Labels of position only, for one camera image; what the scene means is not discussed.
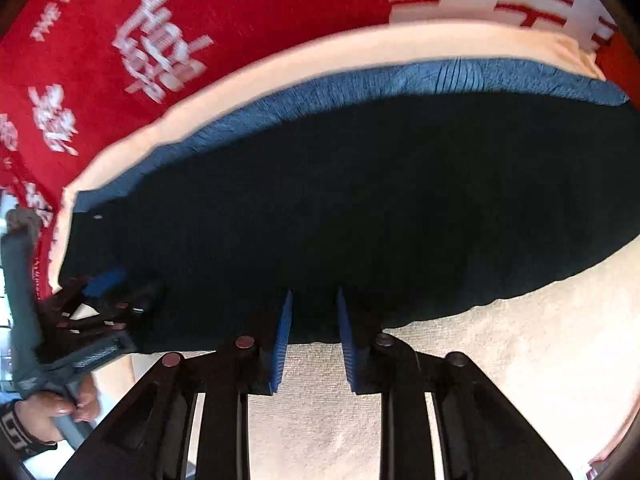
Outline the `person's left hand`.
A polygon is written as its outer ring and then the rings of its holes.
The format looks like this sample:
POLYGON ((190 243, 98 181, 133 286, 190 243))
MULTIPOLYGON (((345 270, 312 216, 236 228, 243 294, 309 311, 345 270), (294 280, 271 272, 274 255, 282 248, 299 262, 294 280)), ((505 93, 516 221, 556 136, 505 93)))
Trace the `person's left hand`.
POLYGON ((78 389, 76 402, 45 391, 14 405, 17 419, 35 439, 44 443, 60 442, 63 437, 55 426, 55 419, 70 416, 75 422, 93 422, 100 414, 98 389, 92 376, 85 377, 78 389))

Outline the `patterned left sleeve forearm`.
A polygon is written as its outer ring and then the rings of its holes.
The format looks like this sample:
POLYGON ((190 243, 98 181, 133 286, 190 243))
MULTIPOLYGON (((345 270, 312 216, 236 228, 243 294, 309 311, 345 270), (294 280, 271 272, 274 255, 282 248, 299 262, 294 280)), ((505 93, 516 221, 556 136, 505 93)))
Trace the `patterned left sleeve forearm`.
POLYGON ((29 460, 44 452, 55 451, 56 442, 44 442, 30 434, 17 417, 14 399, 1 405, 1 437, 14 449, 20 460, 29 460))

